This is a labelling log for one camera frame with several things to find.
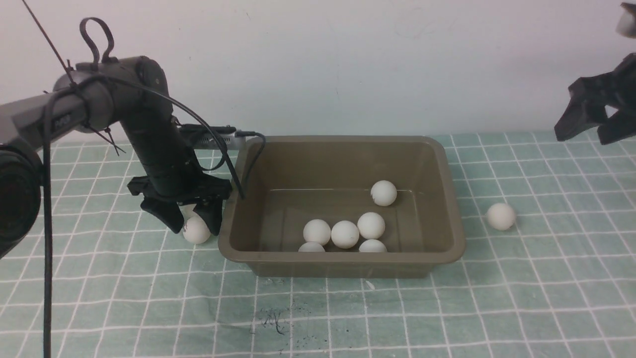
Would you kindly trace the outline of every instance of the green grid mat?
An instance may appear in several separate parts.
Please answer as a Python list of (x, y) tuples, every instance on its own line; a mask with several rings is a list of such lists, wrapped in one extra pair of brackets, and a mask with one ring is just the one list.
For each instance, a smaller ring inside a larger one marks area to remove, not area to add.
[[(636, 140), (435, 138), (467, 249), (423, 280), (256, 278), (140, 211), (130, 145), (54, 146), (54, 356), (634, 357)], [(42, 355), (42, 227), (0, 260), (1, 357)]]

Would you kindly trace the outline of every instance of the white grid line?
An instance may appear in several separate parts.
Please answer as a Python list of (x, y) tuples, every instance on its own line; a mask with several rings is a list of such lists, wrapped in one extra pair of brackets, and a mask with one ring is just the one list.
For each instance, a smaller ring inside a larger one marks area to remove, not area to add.
[(329, 307), (329, 279), (325, 278), (324, 279), (324, 294), (326, 296), (326, 302), (327, 302), (327, 337), (328, 337), (328, 344), (329, 344), (329, 358), (333, 358), (333, 349), (331, 346), (331, 310)]
[[(163, 242), (161, 244), (161, 248), (163, 248), (165, 246), (165, 240), (168, 237), (168, 228), (166, 228), (165, 230), (165, 234), (163, 235)], [(155, 275), (153, 277), (152, 283), (150, 284), (150, 290), (148, 292), (148, 300), (146, 303), (146, 308), (144, 309), (144, 315), (141, 317), (141, 324), (139, 325), (139, 329), (137, 330), (137, 338), (135, 339), (135, 348), (132, 351), (132, 355), (133, 357), (137, 357), (137, 349), (139, 348), (139, 340), (141, 339), (141, 328), (145, 327), (144, 323), (146, 321), (146, 316), (148, 315), (148, 308), (150, 307), (150, 298), (153, 296), (153, 291), (155, 289), (155, 282), (156, 282), (156, 278), (157, 278), (157, 272), (159, 271), (159, 265), (161, 264), (161, 257), (162, 254), (159, 254), (159, 257), (157, 257), (157, 264), (155, 266)]]
[[(81, 152), (82, 152), (82, 149), (79, 150), (78, 160), (81, 157)], [(104, 167), (104, 163), (106, 161), (106, 156), (107, 156), (107, 151), (104, 152), (104, 157), (102, 158), (102, 161), (101, 161), (100, 166), (99, 166), (99, 170), (97, 171), (98, 174), (102, 170), (102, 168)], [(97, 179), (94, 179), (93, 183), (91, 184), (91, 187), (90, 187), (89, 195), (84, 200), (84, 204), (82, 205), (81, 210), (79, 211), (79, 217), (77, 218), (77, 221), (75, 221), (75, 227), (73, 228), (73, 232), (75, 232), (75, 230), (77, 230), (78, 225), (80, 224), (81, 215), (84, 212), (84, 209), (86, 208), (86, 204), (88, 203), (88, 198), (90, 197), (90, 193), (93, 192), (93, 190), (95, 189), (95, 184), (96, 183), (97, 183)], [(123, 184), (124, 184), (124, 181), (123, 181), (123, 179), (121, 179), (119, 191), (121, 191), (121, 188), (123, 187)], [(111, 210), (114, 208), (114, 206), (115, 206), (115, 202), (113, 201), (113, 204), (111, 205)], [(105, 228), (106, 225), (108, 225), (108, 220), (110, 220), (110, 217), (111, 217), (111, 214), (109, 213), (108, 216), (106, 217), (106, 221), (103, 223), (102, 229)], [(97, 238), (97, 243), (95, 244), (95, 248), (97, 248), (99, 246), (99, 243), (100, 243), (103, 235), (104, 235), (104, 231), (102, 231), (100, 233), (99, 237)], [(71, 237), (69, 238), (69, 241), (68, 241), (67, 246), (66, 246), (67, 248), (69, 247), (69, 245), (73, 241), (73, 238), (74, 238), (74, 234), (72, 234)], [(88, 269), (86, 269), (86, 274), (87, 275), (90, 274), (90, 270), (93, 267), (93, 262), (95, 262), (95, 257), (96, 257), (96, 255), (92, 255), (91, 258), (90, 258), (90, 263), (88, 264)], [(77, 299), (76, 303), (79, 303), (81, 301), (81, 297), (84, 294), (84, 288), (86, 287), (86, 283), (87, 282), (88, 282), (87, 279), (84, 279), (82, 281), (82, 286), (81, 286), (81, 289), (79, 290), (79, 295), (78, 295), (78, 299)], [(78, 307), (79, 307), (78, 305), (75, 306), (75, 309), (73, 310), (73, 314), (71, 315), (71, 319), (69, 321), (67, 329), (71, 328), (71, 325), (75, 321), (75, 314), (77, 314)], [(60, 358), (60, 356), (62, 355), (62, 351), (64, 350), (64, 343), (66, 342), (66, 337), (67, 337), (67, 334), (64, 333), (64, 335), (62, 337), (62, 344), (60, 345), (60, 350), (58, 351), (58, 354), (57, 354), (58, 358)]]
[[(570, 149), (566, 147), (566, 150), (570, 154), (570, 156), (572, 156), (572, 152), (570, 151)], [(596, 151), (596, 153), (598, 153), (599, 156), (600, 156), (600, 153), (598, 152), (596, 147), (594, 147), (594, 151)], [(609, 170), (609, 166), (607, 165), (605, 160), (603, 158), (601, 158), (601, 161), (603, 161), (603, 165), (605, 165), (607, 167), (607, 169)], [(588, 181), (587, 177), (584, 176), (583, 178), (584, 178), (585, 182), (591, 187), (591, 184)], [(561, 183), (557, 182), (557, 184), (559, 186), (559, 189), (563, 192), (563, 187), (561, 186)], [(605, 208), (603, 202), (598, 198), (597, 194), (594, 191), (592, 192), (592, 194), (594, 195), (594, 198), (598, 201), (598, 203), (601, 205), (601, 207)], [(574, 207), (572, 206), (572, 203), (569, 201), (569, 199), (567, 197), (565, 198), (565, 201), (570, 206), (570, 209), (572, 211), (574, 211)], [(608, 221), (612, 224), (614, 230), (618, 233), (618, 235), (621, 238), (621, 240), (623, 241), (623, 244), (625, 245), (625, 247), (629, 250), (629, 245), (627, 244), (627, 242), (623, 238), (623, 235), (621, 234), (621, 232), (616, 227), (616, 224), (614, 223), (614, 221), (612, 221), (611, 216), (608, 215), (608, 214), (605, 214), (605, 216), (607, 217)], [(598, 255), (598, 251), (597, 251), (596, 247), (594, 246), (594, 242), (592, 242), (592, 240), (590, 238), (590, 235), (588, 235), (586, 233), (586, 229), (583, 226), (583, 223), (581, 222), (581, 219), (579, 218), (578, 215), (575, 215), (575, 217), (576, 217), (576, 220), (577, 220), (578, 224), (581, 226), (581, 229), (583, 230), (583, 233), (584, 233), (585, 237), (587, 238), (588, 243), (590, 244), (590, 246), (592, 248), (592, 251), (594, 251), (594, 254)], [(603, 269), (607, 273), (607, 276), (612, 279), (612, 282), (613, 282), (616, 290), (618, 291), (619, 295), (621, 296), (621, 299), (623, 300), (623, 302), (625, 302), (625, 304), (628, 304), (628, 301), (625, 298), (625, 295), (623, 294), (623, 291), (622, 291), (621, 287), (616, 283), (616, 281), (614, 280), (614, 278), (612, 276), (612, 273), (607, 269), (607, 266), (605, 265), (603, 260), (599, 259), (598, 261), (600, 262), (601, 266), (603, 267)], [(577, 284), (577, 286), (579, 287), (579, 290), (581, 291), (581, 295), (583, 296), (583, 299), (584, 299), (585, 303), (589, 306), (590, 304), (588, 302), (588, 298), (585, 296), (585, 293), (581, 289), (581, 286), (578, 285), (578, 284)], [(636, 316), (634, 315), (634, 312), (632, 310), (628, 310), (628, 311), (630, 311), (630, 315), (632, 316), (632, 319), (636, 322)], [(592, 318), (594, 319), (594, 323), (596, 324), (598, 331), (601, 333), (601, 336), (603, 338), (605, 338), (605, 333), (603, 332), (603, 330), (601, 329), (600, 325), (598, 324), (598, 319), (596, 318), (596, 315), (593, 312), (591, 313), (591, 315), (592, 315)], [(614, 351), (612, 350), (612, 347), (607, 342), (605, 342), (605, 345), (607, 346), (607, 349), (610, 351), (610, 354), (612, 355), (612, 357), (614, 357)]]
[[(141, 214), (137, 218), (137, 224), (135, 225), (135, 227), (139, 226), (140, 221), (141, 221)], [(117, 287), (119, 286), (119, 282), (122, 278), (121, 274), (123, 274), (123, 270), (126, 268), (126, 263), (128, 262), (128, 257), (129, 257), (128, 254), (130, 253), (130, 249), (132, 248), (132, 244), (134, 241), (135, 241), (135, 234), (133, 234), (132, 237), (130, 238), (130, 243), (128, 244), (128, 251), (127, 251), (126, 257), (124, 257), (123, 263), (121, 264), (120, 273), (117, 276), (117, 280), (115, 281), (113, 293), (111, 293), (111, 299), (108, 300), (108, 307), (106, 308), (106, 316), (104, 317), (104, 323), (102, 324), (102, 328), (106, 327), (106, 324), (108, 322), (108, 317), (109, 317), (109, 314), (111, 313), (111, 308), (113, 306), (115, 295), (117, 293)], [(104, 339), (104, 331), (102, 331), (102, 334), (100, 334), (99, 336), (99, 341), (97, 342), (97, 346), (95, 347), (95, 355), (93, 356), (93, 358), (97, 358), (97, 354), (99, 353), (99, 348), (102, 345), (103, 339)]]
[[(508, 143), (510, 143), (510, 141), (508, 140), (508, 135), (504, 134), (504, 137), (506, 138), (506, 141), (507, 141)], [(513, 156), (515, 157), (515, 160), (517, 160), (517, 156), (516, 156), (516, 153), (515, 153), (514, 151), (513, 151)], [(532, 186), (530, 185), (530, 181), (529, 181), (527, 178), (525, 179), (525, 181), (526, 181), (526, 184), (528, 185), (528, 187), (530, 188), (530, 192), (531, 192), (531, 193), (533, 193), (533, 194), (535, 194), (535, 193), (534, 193), (534, 189), (533, 189), (533, 188), (532, 188)], [(536, 197), (535, 197), (535, 199), (534, 199), (534, 200), (536, 201), (537, 206), (539, 207), (539, 211), (540, 211), (541, 213), (543, 213), (543, 209), (541, 208), (541, 205), (539, 204), (539, 201), (536, 199)], [(549, 228), (549, 230), (550, 230), (550, 233), (551, 233), (552, 235), (554, 235), (554, 231), (553, 231), (553, 230), (552, 230), (552, 228), (550, 227), (550, 223), (548, 223), (548, 218), (544, 217), (544, 218), (543, 218), (543, 220), (545, 220), (545, 221), (546, 221), (546, 224), (548, 224), (548, 228)], [(528, 252), (528, 248), (525, 246), (525, 242), (523, 243), (523, 247), (524, 247), (524, 249), (526, 250), (526, 253), (528, 253), (528, 254), (529, 254), (529, 252)], [(566, 263), (566, 265), (568, 266), (568, 269), (570, 270), (570, 274), (571, 274), (571, 275), (572, 275), (572, 277), (574, 278), (574, 273), (572, 272), (572, 268), (570, 268), (570, 264), (569, 264), (567, 261), (566, 261), (565, 263)], [(545, 288), (545, 287), (544, 287), (544, 285), (543, 285), (543, 282), (542, 282), (542, 280), (541, 280), (541, 276), (539, 276), (539, 273), (538, 273), (538, 271), (537, 271), (537, 268), (535, 267), (535, 265), (534, 265), (534, 263), (533, 263), (532, 261), (530, 261), (530, 265), (532, 266), (532, 270), (533, 270), (534, 274), (535, 274), (535, 275), (536, 275), (536, 277), (537, 277), (537, 281), (539, 282), (539, 286), (540, 286), (540, 288), (541, 288), (541, 292), (543, 293), (543, 296), (545, 296), (546, 302), (548, 302), (548, 304), (550, 304), (550, 299), (549, 299), (548, 293), (546, 292), (546, 288)], [(561, 327), (561, 323), (559, 322), (559, 320), (558, 320), (557, 315), (556, 315), (556, 313), (555, 313), (555, 312), (552, 312), (552, 317), (553, 317), (553, 318), (554, 318), (554, 320), (555, 320), (556, 327), (558, 328), (559, 334), (561, 334), (561, 338), (565, 339), (565, 334), (563, 333), (563, 328)], [(572, 350), (571, 350), (571, 348), (570, 348), (570, 345), (569, 345), (569, 344), (567, 344), (567, 342), (565, 343), (565, 347), (567, 348), (568, 353), (570, 353), (570, 355), (572, 355)]]
[[(228, 259), (223, 261), (223, 273), (221, 273), (221, 286), (219, 287), (219, 298), (216, 303), (216, 316), (214, 317), (214, 321), (218, 322), (219, 313), (221, 312), (221, 301), (223, 300), (223, 285), (225, 284), (225, 267), (228, 265)], [(216, 337), (219, 333), (218, 324), (214, 326), (214, 341), (212, 342), (212, 356), (216, 354)]]
[[(479, 139), (479, 142), (481, 144), (481, 137), (477, 136), (477, 138)], [(492, 167), (492, 164), (488, 163), (488, 165), (490, 166), (490, 170), (492, 170), (493, 173), (494, 173), (494, 168)], [(499, 180), (496, 180), (496, 182), (497, 182), (497, 186), (499, 187), (499, 190), (501, 191), (501, 194), (504, 196), (503, 197), (504, 200), (506, 200), (506, 196), (504, 195), (504, 191), (501, 188)], [(474, 204), (477, 207), (477, 210), (479, 211), (480, 209), (479, 209), (479, 206), (477, 205), (476, 201), (474, 201)], [(487, 234), (488, 233), (488, 228), (486, 227), (486, 223), (484, 222), (484, 217), (485, 217), (484, 215), (481, 215), (481, 225), (482, 225), (484, 231)], [(523, 322), (521, 320), (521, 315), (519, 313), (520, 311), (519, 311), (519, 309), (517, 307), (517, 303), (515, 301), (515, 297), (514, 297), (514, 295), (512, 293), (512, 290), (510, 289), (510, 284), (508, 282), (508, 278), (504, 274), (504, 270), (501, 267), (501, 261), (500, 261), (501, 258), (497, 255), (497, 252), (494, 250), (494, 247), (493, 247), (493, 244), (492, 244), (492, 239), (491, 239), (490, 235), (487, 235), (487, 238), (488, 238), (488, 247), (490, 248), (490, 251), (492, 252), (493, 257), (495, 257), (494, 261), (497, 263), (497, 267), (499, 268), (499, 271), (501, 272), (501, 276), (504, 279), (504, 286), (506, 287), (506, 290), (508, 292), (508, 296), (510, 297), (510, 301), (513, 303), (513, 307), (515, 307), (517, 322), (519, 323), (519, 327), (521, 329), (521, 333), (522, 333), (523, 339), (525, 341), (528, 341), (528, 338), (526, 337), (526, 334), (525, 334), (525, 329), (523, 328)], [(522, 245), (523, 245), (523, 249), (526, 251), (526, 254), (528, 254), (528, 256), (530, 256), (528, 248), (526, 247), (525, 242), (523, 242), (523, 239), (521, 239), (521, 242), (522, 242)], [(532, 349), (530, 348), (530, 344), (526, 343), (526, 347), (528, 348), (528, 351), (530, 352), (531, 358), (534, 358), (534, 353), (532, 352)]]

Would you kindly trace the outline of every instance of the brown plastic bin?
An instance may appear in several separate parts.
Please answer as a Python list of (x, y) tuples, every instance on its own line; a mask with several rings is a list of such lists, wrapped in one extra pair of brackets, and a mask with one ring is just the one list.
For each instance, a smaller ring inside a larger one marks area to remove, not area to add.
[[(244, 176), (260, 140), (237, 159)], [(371, 186), (388, 180), (395, 203), (377, 206)], [(356, 223), (368, 211), (386, 222), (387, 253), (342, 250), (298, 252), (303, 228), (321, 218), (333, 226)], [(421, 278), (433, 266), (458, 260), (466, 237), (444, 148), (422, 136), (268, 137), (252, 170), (247, 197), (236, 190), (225, 206), (219, 249), (259, 276)]]

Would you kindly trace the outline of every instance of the ball in bin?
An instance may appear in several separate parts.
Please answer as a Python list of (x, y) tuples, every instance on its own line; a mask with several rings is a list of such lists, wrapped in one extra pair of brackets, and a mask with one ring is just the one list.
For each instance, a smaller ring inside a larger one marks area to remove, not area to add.
[(388, 180), (380, 180), (371, 187), (371, 198), (376, 205), (389, 206), (398, 197), (398, 190)]
[(315, 242), (324, 246), (329, 242), (331, 237), (331, 228), (326, 221), (319, 218), (313, 219), (305, 224), (303, 237), (307, 242)]

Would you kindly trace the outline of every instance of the white ping pong ball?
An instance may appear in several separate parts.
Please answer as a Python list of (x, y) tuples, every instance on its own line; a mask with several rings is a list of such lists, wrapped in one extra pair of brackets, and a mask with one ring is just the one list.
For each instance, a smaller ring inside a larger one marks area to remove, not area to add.
[(508, 230), (515, 224), (516, 213), (512, 206), (505, 203), (497, 203), (488, 209), (486, 217), (490, 226), (497, 230)]
[(371, 198), (376, 205), (389, 206), (398, 197), (398, 190), (388, 180), (380, 180), (371, 187)]
[(210, 235), (210, 229), (199, 216), (189, 218), (183, 225), (183, 237), (195, 245), (206, 242)]

